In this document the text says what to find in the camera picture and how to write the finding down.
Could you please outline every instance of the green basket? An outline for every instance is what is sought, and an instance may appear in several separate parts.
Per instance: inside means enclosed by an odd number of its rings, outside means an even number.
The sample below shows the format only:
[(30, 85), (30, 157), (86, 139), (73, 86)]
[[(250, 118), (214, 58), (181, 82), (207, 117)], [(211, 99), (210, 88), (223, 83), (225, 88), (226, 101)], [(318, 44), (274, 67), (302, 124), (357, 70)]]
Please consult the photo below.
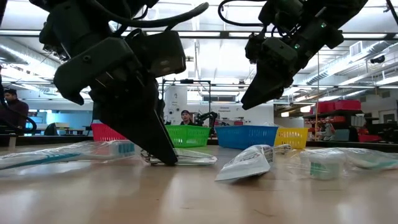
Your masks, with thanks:
[(166, 125), (175, 147), (201, 147), (207, 145), (210, 128), (191, 125)]

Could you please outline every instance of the ductwork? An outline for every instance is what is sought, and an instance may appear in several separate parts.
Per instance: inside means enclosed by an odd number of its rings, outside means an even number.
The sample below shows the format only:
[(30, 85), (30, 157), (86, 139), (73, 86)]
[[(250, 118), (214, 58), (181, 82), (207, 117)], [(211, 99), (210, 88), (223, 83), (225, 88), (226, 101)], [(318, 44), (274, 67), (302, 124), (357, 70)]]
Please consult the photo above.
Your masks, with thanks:
[(354, 65), (356, 62), (359, 62), (360, 60), (371, 58), (371, 57), (375, 56), (376, 54), (381, 53), (383, 50), (386, 50), (387, 48), (392, 47), (397, 42), (396, 41), (380, 41), (375, 44), (370, 44), (370, 43), (372, 43), (372, 42), (370, 42), (370, 41), (363, 42), (364, 50), (362, 50), (360, 57), (355, 57), (353, 60), (350, 52), (348, 52), (347, 54), (344, 54), (343, 56), (339, 57), (338, 59), (335, 59), (334, 61), (325, 65), (319, 71), (319, 75), (318, 75), (318, 71), (312, 72), (310, 74), (310, 78), (303, 81), (300, 85), (312, 85), (319, 80), (322, 80), (326, 77), (329, 77), (331, 75), (334, 75), (338, 72), (343, 71), (344, 69), (348, 68), (348, 66)]
[(32, 72), (45, 76), (54, 75), (60, 65), (9, 37), (0, 37), (0, 63), (31, 65)]

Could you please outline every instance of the toothpaste tube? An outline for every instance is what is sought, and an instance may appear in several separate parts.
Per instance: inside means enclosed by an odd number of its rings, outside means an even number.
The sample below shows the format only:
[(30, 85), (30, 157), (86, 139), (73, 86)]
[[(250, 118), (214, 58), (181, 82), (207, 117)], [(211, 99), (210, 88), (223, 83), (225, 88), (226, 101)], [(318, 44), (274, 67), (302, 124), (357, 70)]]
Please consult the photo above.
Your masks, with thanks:
[(274, 162), (274, 149), (267, 145), (251, 146), (221, 169), (215, 181), (240, 179), (254, 175), (261, 175), (271, 168)]

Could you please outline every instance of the shelf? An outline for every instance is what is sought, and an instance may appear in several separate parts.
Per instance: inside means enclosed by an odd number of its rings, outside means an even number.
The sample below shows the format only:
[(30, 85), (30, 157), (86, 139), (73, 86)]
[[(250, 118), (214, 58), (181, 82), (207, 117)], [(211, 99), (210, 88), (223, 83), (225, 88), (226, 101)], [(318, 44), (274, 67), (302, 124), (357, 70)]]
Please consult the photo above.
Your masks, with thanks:
[[(356, 115), (356, 114), (360, 114), (363, 113), (362, 111), (358, 111), (358, 110), (337, 110), (337, 111), (333, 111), (333, 112), (329, 112), (329, 113), (322, 113), (322, 114), (318, 114), (318, 118), (324, 118), (327, 116), (336, 116), (336, 115)], [(308, 115), (308, 116), (304, 116), (303, 118), (315, 118), (316, 115)]]

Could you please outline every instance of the man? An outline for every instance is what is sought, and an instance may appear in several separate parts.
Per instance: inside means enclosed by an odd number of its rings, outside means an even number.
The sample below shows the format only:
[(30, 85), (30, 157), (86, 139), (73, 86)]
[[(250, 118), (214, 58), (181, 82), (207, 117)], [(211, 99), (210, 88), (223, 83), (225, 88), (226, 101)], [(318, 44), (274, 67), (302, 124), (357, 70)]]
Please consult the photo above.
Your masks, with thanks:
[[(29, 106), (18, 100), (18, 95), (16, 90), (5, 90), (4, 91), (4, 98), (7, 101), (8, 107), (24, 116), (27, 116), (29, 112)], [(12, 111), (6, 110), (5, 108), (0, 107), (0, 122), (1, 120), (7, 121), (8, 123), (11, 123), (15, 127), (18, 127), (20, 129), (25, 128), (26, 125), (26, 119), (23, 118), (22, 116), (19, 116), (16, 113), (13, 113)]]
[(181, 124), (180, 125), (195, 125), (192, 122), (192, 117), (191, 117), (191, 113), (189, 113), (189, 111), (187, 110), (183, 110), (181, 111)]

